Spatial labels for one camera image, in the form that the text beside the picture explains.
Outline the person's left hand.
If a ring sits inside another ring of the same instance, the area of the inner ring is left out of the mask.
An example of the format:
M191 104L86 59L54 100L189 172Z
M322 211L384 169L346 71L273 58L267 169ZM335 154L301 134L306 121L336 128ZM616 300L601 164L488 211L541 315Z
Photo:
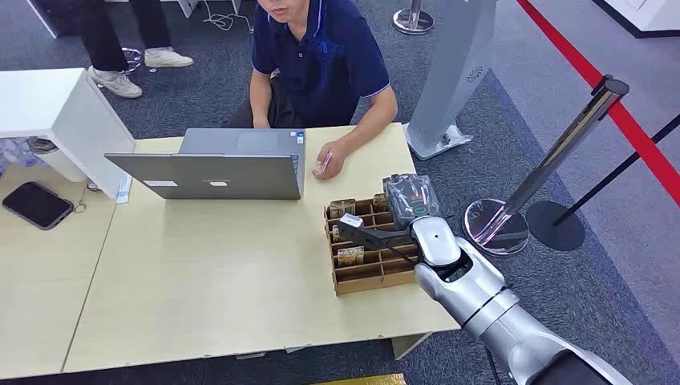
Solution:
M312 174L319 180L336 177L342 171L349 153L349 147L343 139L325 144L318 153Z

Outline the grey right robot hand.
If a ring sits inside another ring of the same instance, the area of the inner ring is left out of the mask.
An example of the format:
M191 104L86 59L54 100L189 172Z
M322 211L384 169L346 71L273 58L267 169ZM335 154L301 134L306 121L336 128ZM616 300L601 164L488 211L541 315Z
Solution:
M420 217L443 214L428 175L392 174L382 179L382 186L396 230L408 228Z

